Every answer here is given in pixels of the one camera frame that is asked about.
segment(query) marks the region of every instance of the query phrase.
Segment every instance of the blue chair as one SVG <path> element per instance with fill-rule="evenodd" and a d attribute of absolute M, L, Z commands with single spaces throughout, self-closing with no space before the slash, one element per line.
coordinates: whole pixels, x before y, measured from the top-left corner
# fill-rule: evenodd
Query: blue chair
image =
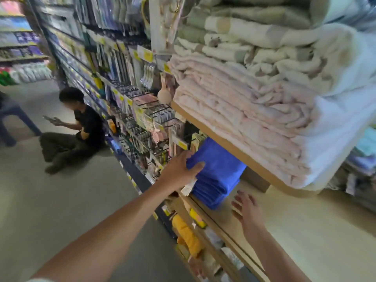
<path fill-rule="evenodd" d="M 33 121 L 27 116 L 27 114 L 21 109 L 20 105 L 10 97 L 6 97 L 0 106 L 0 139 L 5 142 L 7 147 L 16 145 L 16 140 L 9 134 L 8 130 L 3 124 L 3 118 L 15 115 L 21 119 L 36 136 L 40 136 L 42 132 L 33 123 Z"/>

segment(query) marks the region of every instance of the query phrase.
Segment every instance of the stack of folded blankets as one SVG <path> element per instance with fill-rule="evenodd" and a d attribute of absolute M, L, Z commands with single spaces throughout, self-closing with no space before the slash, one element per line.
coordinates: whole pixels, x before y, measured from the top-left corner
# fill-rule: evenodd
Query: stack of folded blankets
<path fill-rule="evenodd" d="M 205 167 L 196 175 L 192 194 L 210 209 L 216 209 L 239 183 L 246 165 L 209 137 L 187 160 L 187 168 L 199 162 L 205 162 Z"/>
<path fill-rule="evenodd" d="M 345 1 L 329 1 L 314 14 L 312 0 L 298 25 L 303 10 L 284 0 L 201 0 L 169 62 L 180 85 L 174 102 L 296 189 L 314 182 L 376 111 L 376 34 L 323 24 L 354 20 Z M 244 7 L 262 2 L 270 6 Z"/>

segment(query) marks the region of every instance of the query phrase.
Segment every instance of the black hair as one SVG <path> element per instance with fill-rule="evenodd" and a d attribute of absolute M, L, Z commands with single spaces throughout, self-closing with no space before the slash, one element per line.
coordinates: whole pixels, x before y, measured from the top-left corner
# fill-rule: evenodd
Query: black hair
<path fill-rule="evenodd" d="M 75 87 L 66 87 L 59 93 L 59 100 L 60 102 L 74 102 L 78 101 L 80 103 L 83 102 L 83 93 L 80 89 Z"/>

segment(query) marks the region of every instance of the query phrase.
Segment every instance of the blue folded cloth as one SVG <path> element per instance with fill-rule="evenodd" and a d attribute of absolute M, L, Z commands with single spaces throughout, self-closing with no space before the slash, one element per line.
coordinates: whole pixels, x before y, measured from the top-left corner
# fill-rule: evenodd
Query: blue folded cloth
<path fill-rule="evenodd" d="M 239 183 L 247 166 L 209 137 L 187 160 L 187 168 L 201 161 L 205 162 L 205 167 L 196 175 L 192 193 L 213 210 Z"/>

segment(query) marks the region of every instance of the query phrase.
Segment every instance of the tiled floor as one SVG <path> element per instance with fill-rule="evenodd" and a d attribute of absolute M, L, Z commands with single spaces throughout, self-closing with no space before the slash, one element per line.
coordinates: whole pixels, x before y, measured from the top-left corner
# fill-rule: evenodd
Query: tiled floor
<path fill-rule="evenodd" d="M 74 120 L 73 113 L 59 103 L 54 83 L 2 90 L 21 103 L 43 132 L 69 132 L 42 118 Z M 10 117 L 5 124 L 19 142 L 12 148 L 0 143 L 0 281 L 21 282 L 138 195 L 106 151 L 79 169 L 45 174 L 38 139 L 17 118 Z M 173 246 L 162 224 L 150 218 L 110 281 L 193 281 Z"/>

